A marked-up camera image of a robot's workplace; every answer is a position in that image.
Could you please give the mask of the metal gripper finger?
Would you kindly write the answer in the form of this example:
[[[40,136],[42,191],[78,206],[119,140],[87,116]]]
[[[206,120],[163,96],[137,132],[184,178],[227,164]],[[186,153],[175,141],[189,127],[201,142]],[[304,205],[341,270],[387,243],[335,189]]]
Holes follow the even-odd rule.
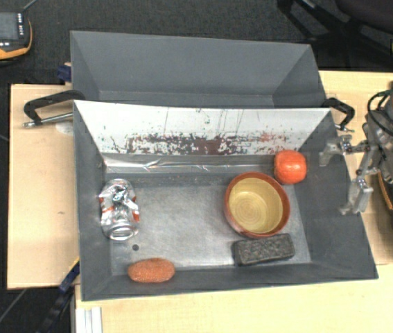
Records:
[[[340,207],[340,213],[348,215],[364,212],[372,194],[373,188],[367,184],[364,178],[354,179],[349,186],[347,202]]]
[[[319,152],[319,165],[325,167],[334,155],[347,155],[352,152],[352,136],[342,135],[326,141],[323,151]]]

